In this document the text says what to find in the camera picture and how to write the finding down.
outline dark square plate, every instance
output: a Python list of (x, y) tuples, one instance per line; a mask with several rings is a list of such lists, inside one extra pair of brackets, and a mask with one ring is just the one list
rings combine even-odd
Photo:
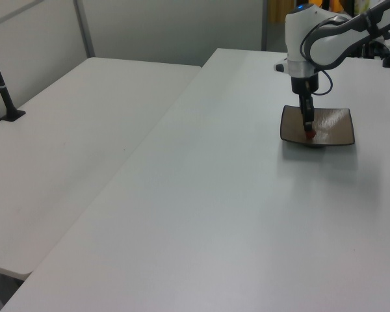
[(314, 138), (305, 136), (299, 107), (285, 106), (281, 115), (280, 138), (306, 146), (344, 146), (355, 143), (354, 127), (349, 109), (315, 109)]

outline gray wall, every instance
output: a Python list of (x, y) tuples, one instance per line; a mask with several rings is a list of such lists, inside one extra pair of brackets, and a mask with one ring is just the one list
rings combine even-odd
[(203, 66), (219, 47), (261, 49), (263, 0), (78, 1), (97, 57)]
[(85, 59), (73, 0), (45, 0), (0, 24), (0, 69), (17, 107)]

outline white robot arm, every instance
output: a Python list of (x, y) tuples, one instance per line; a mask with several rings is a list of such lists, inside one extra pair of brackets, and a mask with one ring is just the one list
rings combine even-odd
[(296, 7), (286, 16), (287, 58), (274, 69), (291, 76), (292, 91), (300, 98), (306, 132), (312, 131), (312, 94), (319, 88), (318, 72), (338, 67), (357, 47), (388, 30), (390, 0), (352, 19), (310, 4)]

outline red object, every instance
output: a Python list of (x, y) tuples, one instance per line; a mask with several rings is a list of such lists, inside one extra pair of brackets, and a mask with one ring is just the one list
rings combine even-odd
[(315, 135), (317, 135), (317, 132), (315, 130), (312, 130), (312, 131), (305, 131), (305, 136), (307, 139), (311, 139), (311, 138), (314, 138)]

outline white table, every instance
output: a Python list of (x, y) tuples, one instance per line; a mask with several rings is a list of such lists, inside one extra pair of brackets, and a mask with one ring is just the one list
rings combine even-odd
[(91, 58), (0, 122), (0, 273), (38, 266), (199, 70)]
[(390, 69), (332, 70), (356, 145), (309, 149), (282, 57), (218, 50), (3, 312), (390, 311)]

